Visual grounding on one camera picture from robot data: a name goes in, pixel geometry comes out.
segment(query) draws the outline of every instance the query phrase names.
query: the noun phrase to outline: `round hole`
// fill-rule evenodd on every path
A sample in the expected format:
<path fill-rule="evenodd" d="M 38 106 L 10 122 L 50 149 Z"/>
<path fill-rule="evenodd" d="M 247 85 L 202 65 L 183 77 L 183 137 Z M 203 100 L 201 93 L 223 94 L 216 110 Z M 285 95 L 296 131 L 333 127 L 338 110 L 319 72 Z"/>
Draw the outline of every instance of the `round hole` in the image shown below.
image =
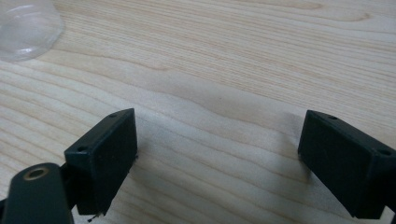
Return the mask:
<path fill-rule="evenodd" d="M 33 170 L 28 171 L 24 176 L 23 179 L 30 181 L 36 180 L 41 178 L 42 176 L 46 175 L 50 170 L 47 167 L 38 167 Z"/>
<path fill-rule="evenodd" d="M 378 152 L 381 153 L 382 155 L 386 155 L 386 156 L 390 156 L 392 154 L 391 152 L 389 152 L 388 150 L 385 150 L 385 149 L 379 149 Z"/>
<path fill-rule="evenodd" d="M 77 151 L 85 151 L 85 150 L 87 150 L 88 148 L 87 147 L 79 147 L 78 149 L 77 149 Z"/>

